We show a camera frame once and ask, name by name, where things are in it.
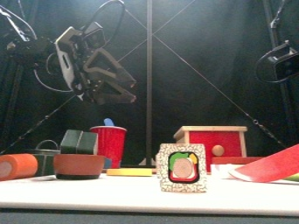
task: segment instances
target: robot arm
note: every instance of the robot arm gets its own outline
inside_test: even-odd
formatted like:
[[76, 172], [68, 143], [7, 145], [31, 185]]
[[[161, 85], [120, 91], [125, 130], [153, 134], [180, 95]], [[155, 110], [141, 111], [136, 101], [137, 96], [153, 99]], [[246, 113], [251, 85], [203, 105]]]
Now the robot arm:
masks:
[[96, 104], [129, 103], [136, 97], [125, 90], [136, 84], [127, 70], [103, 47], [101, 27], [85, 32], [72, 27], [55, 41], [60, 68], [69, 89], [83, 101]]

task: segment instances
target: yellow block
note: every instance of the yellow block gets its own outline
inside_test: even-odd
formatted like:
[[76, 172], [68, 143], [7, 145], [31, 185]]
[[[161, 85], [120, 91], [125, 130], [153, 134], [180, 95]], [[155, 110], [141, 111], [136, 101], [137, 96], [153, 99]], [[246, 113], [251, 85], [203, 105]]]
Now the yellow block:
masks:
[[108, 176], [137, 176], [137, 177], [151, 177], [153, 171], [151, 168], [119, 168], [107, 169]]

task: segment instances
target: red cup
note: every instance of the red cup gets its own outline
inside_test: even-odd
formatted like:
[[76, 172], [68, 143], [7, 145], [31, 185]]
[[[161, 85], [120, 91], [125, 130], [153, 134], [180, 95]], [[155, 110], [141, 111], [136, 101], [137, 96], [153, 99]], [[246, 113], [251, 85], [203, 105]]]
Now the red cup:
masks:
[[96, 126], [89, 131], [97, 133], [97, 154], [112, 160], [112, 169], [119, 168], [124, 154], [127, 130], [115, 126]]

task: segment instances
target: shape sorter box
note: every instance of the shape sorter box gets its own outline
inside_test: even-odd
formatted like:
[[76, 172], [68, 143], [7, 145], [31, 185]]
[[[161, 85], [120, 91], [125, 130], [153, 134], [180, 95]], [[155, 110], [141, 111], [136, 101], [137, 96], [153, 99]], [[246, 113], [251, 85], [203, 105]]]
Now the shape sorter box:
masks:
[[207, 191], [206, 153], [203, 144], [163, 143], [156, 155], [156, 173], [163, 192]]
[[174, 134], [178, 144], [203, 144], [206, 148], [207, 172], [212, 157], [246, 157], [247, 127], [240, 126], [182, 126]]

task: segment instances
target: dark green block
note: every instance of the dark green block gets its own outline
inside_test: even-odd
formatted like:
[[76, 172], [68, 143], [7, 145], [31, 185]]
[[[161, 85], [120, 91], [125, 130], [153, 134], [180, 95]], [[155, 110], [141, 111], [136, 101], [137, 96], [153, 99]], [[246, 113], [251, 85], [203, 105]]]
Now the dark green block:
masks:
[[77, 144], [77, 154], [97, 154], [99, 135], [92, 132], [83, 132]]
[[77, 154], [77, 145], [80, 141], [83, 131], [68, 129], [60, 142], [60, 153], [61, 154]]

